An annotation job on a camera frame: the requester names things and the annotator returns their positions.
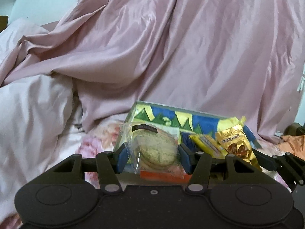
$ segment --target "dark round object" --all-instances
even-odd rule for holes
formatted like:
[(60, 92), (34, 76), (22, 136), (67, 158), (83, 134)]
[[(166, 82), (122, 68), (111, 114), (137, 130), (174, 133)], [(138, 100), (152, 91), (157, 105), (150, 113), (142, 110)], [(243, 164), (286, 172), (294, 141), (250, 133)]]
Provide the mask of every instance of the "dark round object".
[(211, 190), (214, 208), (227, 219), (247, 226), (271, 225), (293, 207), (289, 191), (275, 184), (220, 184)]
[(50, 185), (41, 188), (36, 194), (36, 198), (45, 205), (59, 205), (70, 199), (71, 189), (62, 185)]
[(26, 184), (15, 196), (15, 207), (23, 222), (59, 226), (83, 218), (97, 201), (96, 189), (85, 181), (60, 185)]

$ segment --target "pink fabric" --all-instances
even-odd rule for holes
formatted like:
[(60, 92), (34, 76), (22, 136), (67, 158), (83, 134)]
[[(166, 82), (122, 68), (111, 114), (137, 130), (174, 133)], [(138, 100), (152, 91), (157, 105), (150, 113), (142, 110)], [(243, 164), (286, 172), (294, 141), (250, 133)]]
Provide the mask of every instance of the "pink fabric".
[(79, 0), (52, 32), (19, 41), (0, 83), (76, 78), (86, 131), (141, 99), (245, 115), (270, 139), (300, 82), (304, 25), (305, 0)]

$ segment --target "plastic wrapper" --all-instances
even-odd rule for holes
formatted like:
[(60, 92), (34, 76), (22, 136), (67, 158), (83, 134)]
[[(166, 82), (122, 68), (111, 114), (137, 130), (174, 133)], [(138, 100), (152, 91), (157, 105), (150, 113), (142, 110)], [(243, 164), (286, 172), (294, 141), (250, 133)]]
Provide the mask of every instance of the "plastic wrapper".
[(141, 122), (128, 122), (120, 126), (127, 142), (135, 173), (140, 170), (170, 173), (183, 178), (178, 140), (156, 126)]
[(227, 151), (213, 139), (210, 135), (205, 134), (191, 134), (190, 139), (195, 142), (196, 146), (213, 158), (225, 158)]
[(229, 129), (217, 132), (216, 138), (228, 153), (240, 157), (261, 170), (241, 125), (238, 124)]

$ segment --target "screw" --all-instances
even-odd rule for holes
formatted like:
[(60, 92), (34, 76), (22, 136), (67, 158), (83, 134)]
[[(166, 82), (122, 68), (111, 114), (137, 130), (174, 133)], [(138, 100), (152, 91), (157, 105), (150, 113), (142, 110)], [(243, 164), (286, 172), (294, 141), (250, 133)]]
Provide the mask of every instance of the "screw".
[(116, 192), (120, 189), (119, 185), (116, 184), (108, 184), (105, 186), (105, 190), (108, 192)]
[(188, 186), (190, 191), (198, 192), (203, 190), (203, 186), (201, 184), (193, 183)]

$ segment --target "transparent plastic packaging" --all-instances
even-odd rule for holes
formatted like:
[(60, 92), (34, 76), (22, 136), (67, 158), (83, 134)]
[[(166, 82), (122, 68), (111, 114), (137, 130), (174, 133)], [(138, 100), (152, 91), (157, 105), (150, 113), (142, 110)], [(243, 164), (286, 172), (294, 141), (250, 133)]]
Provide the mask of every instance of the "transparent plastic packaging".
[(120, 129), (127, 142), (135, 173), (143, 170), (170, 173), (183, 178), (178, 140), (175, 136), (154, 125), (141, 122), (127, 122)]

